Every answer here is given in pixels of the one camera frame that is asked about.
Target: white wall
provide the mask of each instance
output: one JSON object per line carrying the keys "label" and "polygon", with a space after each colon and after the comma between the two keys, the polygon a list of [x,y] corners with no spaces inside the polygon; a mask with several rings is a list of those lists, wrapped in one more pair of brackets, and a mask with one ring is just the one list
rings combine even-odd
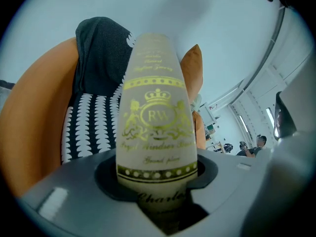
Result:
{"label": "white wall", "polygon": [[0,79],[17,82],[41,55],[73,37],[80,21],[106,16],[135,36],[167,34],[180,59],[199,44],[201,95],[209,102],[258,67],[278,8],[278,0],[27,0],[1,42]]}
{"label": "white wall", "polygon": [[276,94],[295,78],[313,49],[314,41],[304,21],[295,11],[286,9],[270,56],[249,88],[232,104],[236,115],[243,117],[253,146],[258,134],[267,137],[268,148],[277,143],[266,108],[274,115]]}
{"label": "white wall", "polygon": [[224,107],[219,111],[214,112],[214,115],[220,116],[220,118],[216,120],[217,123],[214,125],[215,133],[211,134],[211,137],[214,141],[220,141],[223,145],[225,143],[232,144],[234,149],[231,151],[231,154],[235,155],[240,151],[239,142],[245,141],[238,123],[228,107]]}

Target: black and white patterned fabric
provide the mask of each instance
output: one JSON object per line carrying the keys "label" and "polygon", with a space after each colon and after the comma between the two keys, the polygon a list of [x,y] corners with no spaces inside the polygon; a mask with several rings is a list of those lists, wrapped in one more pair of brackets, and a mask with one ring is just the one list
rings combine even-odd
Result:
{"label": "black and white patterned fabric", "polygon": [[116,147],[119,101],[135,43],[130,31],[106,17],[82,21],[76,40],[79,60],[62,132],[62,163]]}

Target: champagne bottle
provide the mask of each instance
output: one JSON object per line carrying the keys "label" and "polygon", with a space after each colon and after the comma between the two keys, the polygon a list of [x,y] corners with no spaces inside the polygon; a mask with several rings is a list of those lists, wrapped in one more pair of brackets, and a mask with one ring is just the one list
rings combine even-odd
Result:
{"label": "champagne bottle", "polygon": [[163,231],[175,232],[186,183],[197,177],[188,95],[168,37],[142,34],[128,63],[119,107],[118,181]]}

